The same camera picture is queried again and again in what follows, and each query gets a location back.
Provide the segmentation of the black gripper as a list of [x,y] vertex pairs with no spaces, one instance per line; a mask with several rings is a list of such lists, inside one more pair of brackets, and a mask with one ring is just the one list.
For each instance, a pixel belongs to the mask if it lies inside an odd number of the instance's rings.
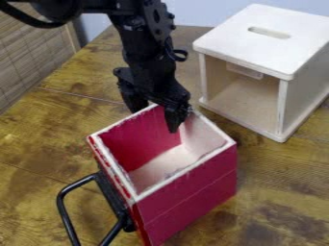
[[129,64],[114,70],[124,102],[133,113],[145,109],[149,101],[164,106],[173,134],[193,111],[190,93],[176,78],[177,61],[185,61],[176,53],[186,52],[174,48],[170,37],[161,43],[145,32],[121,32],[120,36]]

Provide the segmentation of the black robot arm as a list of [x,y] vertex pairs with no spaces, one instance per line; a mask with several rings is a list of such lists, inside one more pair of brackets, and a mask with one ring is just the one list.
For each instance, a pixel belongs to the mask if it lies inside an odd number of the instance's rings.
[[178,130],[190,112],[190,93],[176,71],[189,53],[174,47],[176,16],[162,0],[0,0],[0,12],[41,29],[58,28],[85,13],[106,15],[128,63],[114,70],[125,104],[132,112],[158,104],[169,131]]

